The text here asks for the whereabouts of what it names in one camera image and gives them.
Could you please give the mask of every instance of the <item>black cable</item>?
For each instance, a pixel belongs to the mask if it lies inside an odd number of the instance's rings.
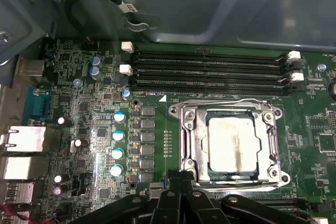
[[[80,0],[66,0],[65,2],[65,13],[67,15],[67,18],[69,20],[69,22],[73,25],[73,27],[83,36],[87,37],[87,35],[84,33],[84,28],[82,26],[82,24],[78,21],[78,19],[76,19],[73,16],[72,13],[72,7],[75,3],[79,2]],[[122,4],[122,0],[109,0],[112,1],[113,3],[115,3],[116,5],[121,5]],[[124,16],[127,17],[127,19],[130,22],[133,22],[134,18],[133,15],[131,13],[125,13]]]

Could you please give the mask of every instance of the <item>capacitor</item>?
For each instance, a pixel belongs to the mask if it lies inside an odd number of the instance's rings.
[[[83,139],[76,139],[75,140],[75,147],[87,147],[89,146],[89,141],[85,138]]]
[[[123,123],[126,121],[126,115],[121,111],[116,112],[113,118],[116,123]]]
[[[89,70],[89,74],[93,80],[98,80],[101,77],[101,72],[99,71],[99,68],[97,67],[91,67]]]
[[[55,183],[64,183],[64,182],[69,181],[69,179],[70,179],[69,174],[67,174],[67,173],[63,173],[63,174],[61,174],[61,175],[56,175],[56,176],[54,177],[54,182],[55,182]]]
[[[128,100],[128,99],[130,99],[130,98],[131,98],[131,92],[130,92],[130,90],[129,90],[129,89],[123,89],[123,90],[121,91],[121,96],[122,96],[122,98],[123,98],[124,100]]]
[[[83,81],[77,78],[72,82],[72,84],[75,88],[80,88],[83,85]]]
[[[120,176],[122,174],[123,168],[121,165],[113,165],[110,169],[110,174],[113,177]]]
[[[115,131],[112,133],[112,138],[115,141],[123,141],[125,138],[125,133],[123,133],[122,131]]]
[[[103,62],[97,56],[92,57],[90,60],[90,63],[92,66],[97,67],[97,68],[101,68],[103,66]]]
[[[75,154],[76,153],[76,146],[75,146],[75,140],[71,140],[70,142],[70,153]]]
[[[57,120],[57,122],[60,126],[64,126],[64,127],[71,127],[72,126],[72,120],[70,118],[65,118],[63,116],[61,116]]]
[[[112,150],[111,156],[114,159],[122,159],[124,156],[124,151],[121,148],[115,148]]]
[[[59,196],[63,193],[66,193],[69,190],[69,186],[67,184],[61,184],[59,186],[55,186],[52,190],[52,194]]]

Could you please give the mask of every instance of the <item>silver-topped capacitor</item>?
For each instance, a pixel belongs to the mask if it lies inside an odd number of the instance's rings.
[[[72,126],[72,120],[70,118],[66,118],[64,116],[61,116],[58,120],[57,120],[57,123],[60,125],[60,126],[63,126],[63,127],[71,127]]]
[[[75,147],[88,147],[89,146],[89,141],[85,138],[82,139],[76,139],[75,140]]]
[[[121,111],[117,111],[114,115],[113,115],[113,119],[116,123],[123,123],[126,121],[126,115],[121,112]]]
[[[118,141],[123,141],[124,138],[125,138],[125,133],[123,133],[122,131],[119,131],[119,130],[114,131],[112,133],[112,138],[113,138],[113,140],[115,140],[117,142]]]
[[[113,177],[118,177],[122,174],[123,167],[121,165],[113,165],[110,169],[110,174]]]
[[[115,148],[111,152],[113,159],[122,159],[124,158],[124,151],[121,148]]]
[[[90,63],[93,67],[101,68],[103,66],[103,62],[98,56],[94,56],[90,59]]]
[[[121,91],[121,97],[126,101],[131,98],[131,91],[129,89],[123,89]]]
[[[70,179],[70,175],[67,173],[63,173],[60,175],[56,175],[54,177],[54,183],[65,183],[65,182],[68,182],[69,179]]]
[[[69,190],[69,186],[67,184],[61,184],[59,186],[55,186],[52,190],[53,195],[59,196],[63,193],[66,193]]]
[[[101,78],[101,72],[98,67],[93,66],[89,69],[89,74],[93,80],[98,80]]]

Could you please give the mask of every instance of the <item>cpu socket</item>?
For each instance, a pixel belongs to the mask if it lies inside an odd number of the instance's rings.
[[[280,169],[276,120],[256,99],[188,100],[169,107],[180,123],[180,170],[208,191],[271,191],[290,182]]]

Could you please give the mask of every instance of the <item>integrated circuit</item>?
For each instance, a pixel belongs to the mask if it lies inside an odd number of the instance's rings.
[[[135,174],[135,175],[130,175],[129,177],[130,182],[138,182],[139,181],[139,175]]]
[[[140,182],[141,183],[152,183],[154,181],[153,172],[141,172],[140,173]]]
[[[88,109],[89,109],[89,104],[87,102],[81,102],[78,105],[78,111],[80,111],[80,112],[86,112],[86,111],[88,111]]]
[[[112,94],[104,94],[104,99],[111,99],[112,98]]]
[[[141,155],[154,155],[154,152],[154,145],[141,145],[140,147]]]
[[[97,137],[106,137],[106,129],[98,129]]]
[[[100,199],[108,199],[110,194],[109,188],[103,188],[99,190],[99,198]]]
[[[79,169],[84,169],[85,168],[85,160],[84,159],[77,160],[77,168],[79,168]]]
[[[141,170],[153,170],[154,169],[154,159],[153,158],[142,158],[140,160]]]
[[[131,168],[139,168],[139,162],[138,161],[131,161],[130,162]]]
[[[135,130],[140,129],[140,123],[132,123],[132,129],[135,129]]]
[[[321,152],[335,152],[335,139],[332,134],[319,135],[320,151]]]
[[[154,142],[155,134],[154,132],[143,132],[141,133],[141,141],[142,142]]]
[[[147,129],[147,130],[152,130],[155,128],[155,120],[142,120],[141,121],[141,128],[142,129]]]
[[[69,103],[70,99],[71,99],[71,97],[69,95],[61,95],[59,97],[59,102],[60,103]]]
[[[133,142],[140,142],[140,136],[132,135],[131,136],[131,141],[133,141]]]
[[[111,85],[112,79],[111,78],[104,78],[103,79],[103,85]]]
[[[132,155],[138,155],[140,153],[139,148],[131,148],[131,154]]]
[[[141,115],[146,116],[155,116],[155,108],[154,107],[143,107],[141,110]]]

